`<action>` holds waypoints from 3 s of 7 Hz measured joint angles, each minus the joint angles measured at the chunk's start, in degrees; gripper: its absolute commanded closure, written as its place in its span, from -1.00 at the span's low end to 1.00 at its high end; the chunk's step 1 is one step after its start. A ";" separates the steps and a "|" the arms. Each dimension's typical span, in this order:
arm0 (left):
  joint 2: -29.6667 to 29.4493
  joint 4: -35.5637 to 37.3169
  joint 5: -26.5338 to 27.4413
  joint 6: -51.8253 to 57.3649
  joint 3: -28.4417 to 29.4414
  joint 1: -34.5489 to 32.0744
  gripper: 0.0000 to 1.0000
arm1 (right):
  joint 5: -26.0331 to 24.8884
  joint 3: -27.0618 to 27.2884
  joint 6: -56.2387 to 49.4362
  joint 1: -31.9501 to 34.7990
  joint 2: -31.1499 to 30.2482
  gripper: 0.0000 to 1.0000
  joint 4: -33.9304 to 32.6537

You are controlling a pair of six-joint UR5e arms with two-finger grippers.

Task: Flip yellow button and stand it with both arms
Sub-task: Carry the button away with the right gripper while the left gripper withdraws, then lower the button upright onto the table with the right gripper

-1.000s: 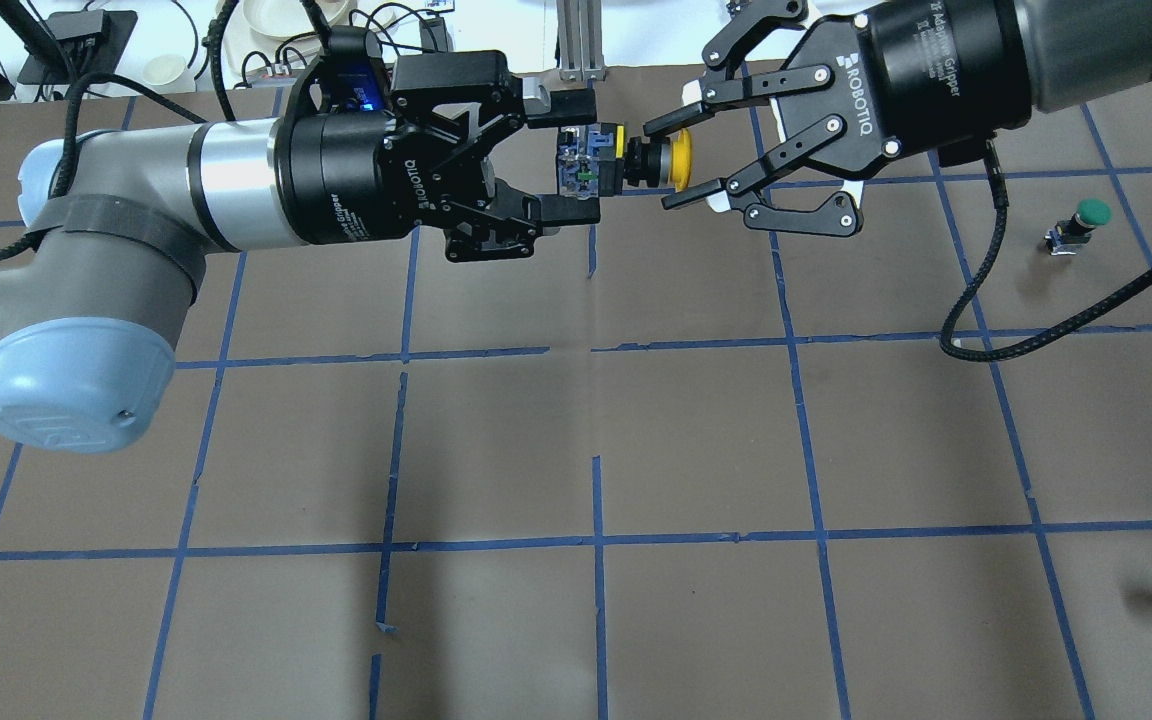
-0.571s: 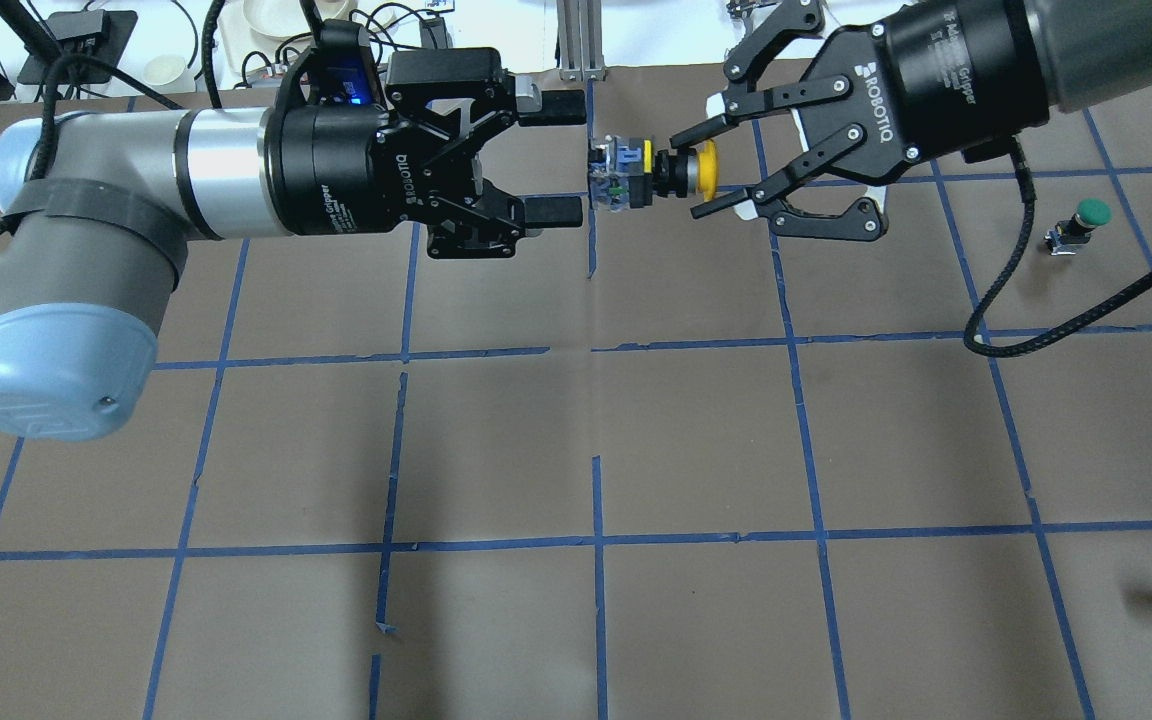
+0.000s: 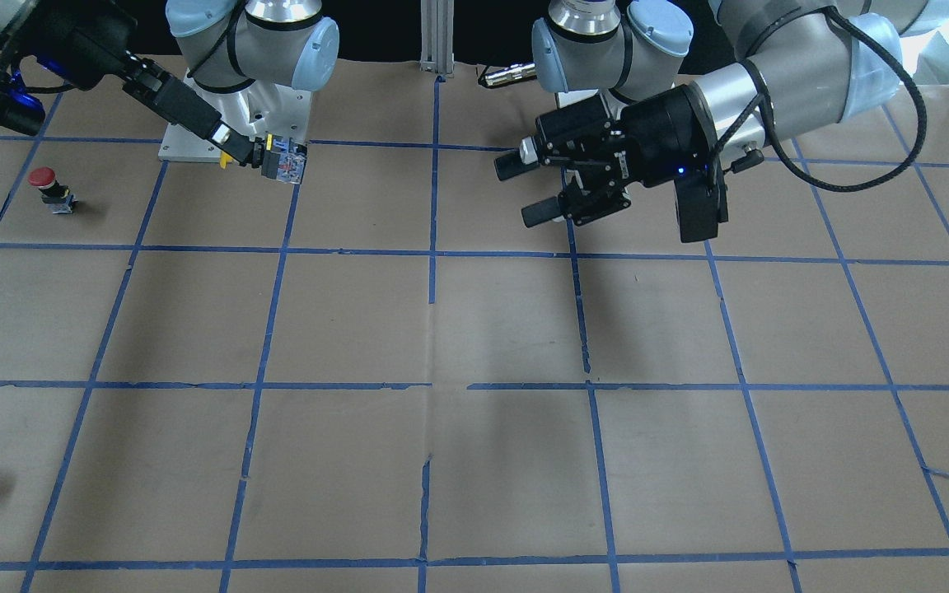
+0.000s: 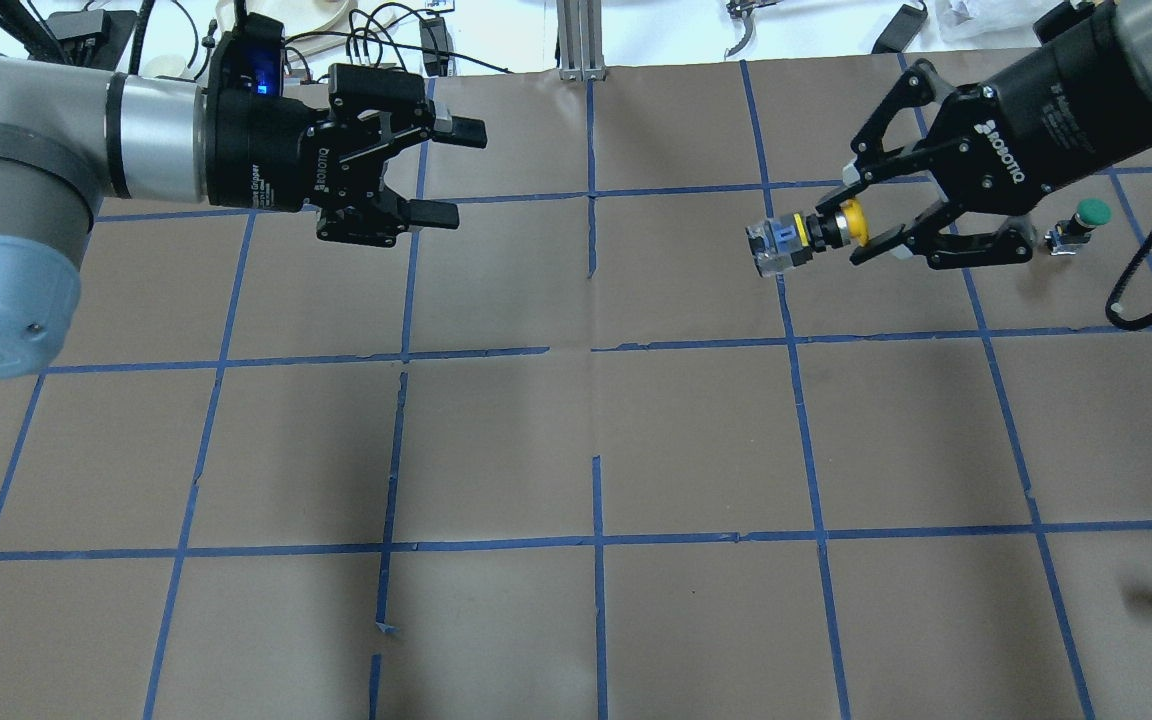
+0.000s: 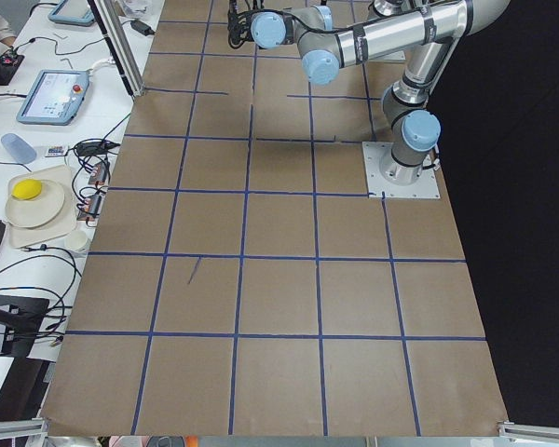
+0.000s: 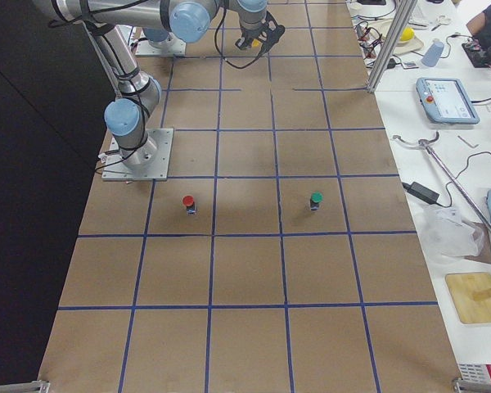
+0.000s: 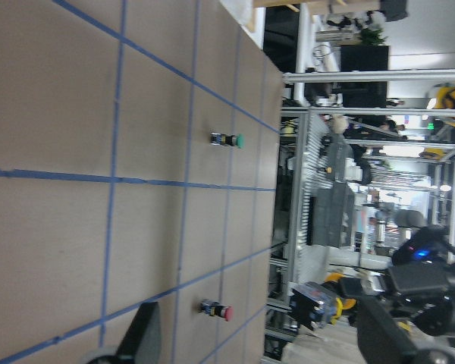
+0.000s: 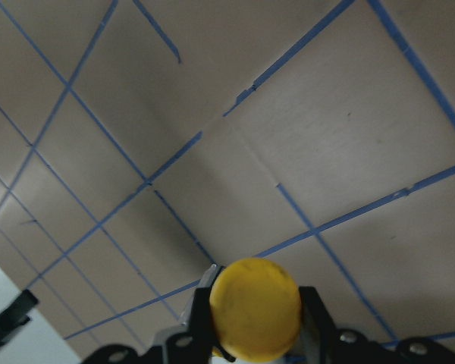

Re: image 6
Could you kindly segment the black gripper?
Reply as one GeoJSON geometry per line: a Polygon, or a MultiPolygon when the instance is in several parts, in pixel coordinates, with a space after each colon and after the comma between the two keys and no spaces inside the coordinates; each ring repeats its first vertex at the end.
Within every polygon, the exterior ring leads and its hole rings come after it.
{"type": "Polygon", "coordinates": [[[251,48],[249,46],[252,38],[259,38],[263,44],[259,47],[261,52],[269,52],[277,44],[285,33],[285,26],[279,25],[273,15],[266,11],[258,21],[246,22],[239,21],[241,37],[235,42],[235,46],[240,50],[251,48]]]}

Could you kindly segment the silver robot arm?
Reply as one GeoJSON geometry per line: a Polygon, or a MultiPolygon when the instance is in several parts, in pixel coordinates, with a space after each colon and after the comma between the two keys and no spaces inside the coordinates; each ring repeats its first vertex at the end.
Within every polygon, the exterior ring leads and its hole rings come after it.
{"type": "Polygon", "coordinates": [[[104,111],[119,159],[99,170],[110,178],[155,178],[160,158],[159,133],[146,122],[160,102],[158,81],[141,70],[124,41],[121,25],[159,29],[185,43],[200,40],[227,1],[37,1],[49,27],[82,24],[110,76],[116,98],[104,111]]]}
{"type": "Polygon", "coordinates": [[[160,26],[144,28],[148,41],[158,44],[175,37],[184,43],[195,43],[207,32],[218,13],[235,12],[239,18],[241,36],[235,42],[240,50],[261,43],[259,53],[269,52],[285,33],[267,9],[266,1],[161,1],[160,26]]]}

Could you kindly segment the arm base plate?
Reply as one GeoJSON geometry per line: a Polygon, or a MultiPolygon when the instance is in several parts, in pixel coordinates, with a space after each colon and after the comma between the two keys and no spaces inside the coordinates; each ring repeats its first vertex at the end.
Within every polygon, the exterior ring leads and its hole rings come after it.
{"type": "Polygon", "coordinates": [[[184,57],[187,45],[172,36],[162,42],[139,41],[136,46],[136,56],[139,57],[184,57]]]}
{"type": "Polygon", "coordinates": [[[146,143],[127,160],[119,154],[115,138],[110,140],[110,149],[115,154],[106,157],[101,178],[105,181],[166,181],[173,144],[174,129],[148,129],[146,143]]]}

